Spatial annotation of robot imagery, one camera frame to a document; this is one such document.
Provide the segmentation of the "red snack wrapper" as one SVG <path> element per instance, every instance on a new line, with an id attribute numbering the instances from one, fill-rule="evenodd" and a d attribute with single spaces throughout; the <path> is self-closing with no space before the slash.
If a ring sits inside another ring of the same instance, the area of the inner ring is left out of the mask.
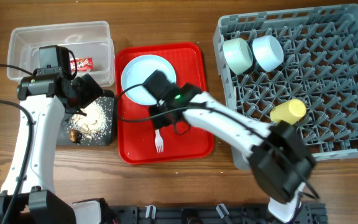
<path id="1" fill-rule="evenodd" d="M 91 57 L 70 59 L 72 72 L 90 72 L 94 69 L 93 59 Z"/>

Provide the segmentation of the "rice and food scraps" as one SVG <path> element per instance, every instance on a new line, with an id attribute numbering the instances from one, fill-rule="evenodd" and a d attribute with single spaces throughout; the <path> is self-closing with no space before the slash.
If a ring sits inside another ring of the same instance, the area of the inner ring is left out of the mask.
<path id="1" fill-rule="evenodd" d="M 111 142 L 107 113 L 101 103 L 88 105 L 83 114 L 74 114 L 68 120 L 68 138 L 74 144 L 106 146 Z"/>

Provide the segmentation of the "white plastic fork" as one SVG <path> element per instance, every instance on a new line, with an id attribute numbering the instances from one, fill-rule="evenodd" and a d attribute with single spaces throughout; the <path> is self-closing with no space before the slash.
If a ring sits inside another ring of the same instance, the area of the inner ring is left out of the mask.
<path id="1" fill-rule="evenodd" d="M 163 138 L 160 135 L 160 130 L 155 130 L 155 148 L 158 153 L 162 153 L 164 150 Z"/>

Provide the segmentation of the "light blue plate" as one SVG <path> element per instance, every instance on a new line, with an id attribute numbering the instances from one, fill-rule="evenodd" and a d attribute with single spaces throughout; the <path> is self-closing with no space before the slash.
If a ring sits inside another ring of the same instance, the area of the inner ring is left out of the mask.
<path id="1" fill-rule="evenodd" d="M 168 60 L 158 55 L 141 55 L 132 59 L 124 68 L 121 75 L 123 90 L 143 82 L 155 71 L 160 70 L 171 83 L 177 81 L 176 72 Z M 155 105 L 156 99 L 142 86 L 137 86 L 126 92 L 126 96 L 138 105 Z"/>

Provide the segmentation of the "mint green bowl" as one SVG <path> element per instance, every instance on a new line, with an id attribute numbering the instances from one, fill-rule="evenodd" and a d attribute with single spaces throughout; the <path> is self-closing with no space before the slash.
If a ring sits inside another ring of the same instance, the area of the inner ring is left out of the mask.
<path id="1" fill-rule="evenodd" d="M 248 43 L 242 38 L 223 43 L 223 54 L 229 68 L 236 74 L 244 73 L 253 65 L 253 55 Z"/>

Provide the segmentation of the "light blue bowl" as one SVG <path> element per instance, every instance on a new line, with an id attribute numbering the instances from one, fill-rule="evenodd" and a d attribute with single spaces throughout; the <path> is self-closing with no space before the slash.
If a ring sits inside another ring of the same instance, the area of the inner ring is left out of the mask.
<path id="1" fill-rule="evenodd" d="M 283 48 L 272 35 L 254 39 L 252 51 L 257 63 L 266 72 L 275 70 L 284 61 Z"/>

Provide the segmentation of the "yellow plastic cup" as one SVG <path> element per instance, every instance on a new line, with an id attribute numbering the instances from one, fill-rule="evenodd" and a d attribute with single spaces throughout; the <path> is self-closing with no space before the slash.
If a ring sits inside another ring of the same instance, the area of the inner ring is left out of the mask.
<path id="1" fill-rule="evenodd" d="M 274 107 L 270 112 L 270 119 L 275 123 L 284 121 L 293 125 L 305 114 L 306 105 L 299 99 L 292 99 Z"/>

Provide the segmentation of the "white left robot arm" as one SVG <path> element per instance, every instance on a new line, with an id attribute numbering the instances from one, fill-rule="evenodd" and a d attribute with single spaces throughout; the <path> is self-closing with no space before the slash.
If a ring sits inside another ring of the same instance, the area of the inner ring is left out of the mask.
<path id="1" fill-rule="evenodd" d="M 77 223 L 74 209 L 55 195 L 53 164 L 66 114 L 82 110 L 103 94 L 88 74 L 72 72 L 66 47 L 41 47 L 40 67 L 17 86 L 21 111 L 14 157 L 0 192 L 0 223 Z"/>

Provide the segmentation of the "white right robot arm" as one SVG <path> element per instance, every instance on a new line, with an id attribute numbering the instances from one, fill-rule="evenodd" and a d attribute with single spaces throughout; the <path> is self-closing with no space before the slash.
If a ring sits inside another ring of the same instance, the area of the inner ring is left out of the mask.
<path id="1" fill-rule="evenodd" d="M 286 121 L 269 124 L 245 117 L 197 86 L 177 86 L 160 70 L 149 75 L 142 86 L 157 101 L 149 109 L 157 129 L 184 121 L 230 144 L 269 196 L 269 213 L 281 223 L 294 221 L 316 165 L 294 126 Z"/>

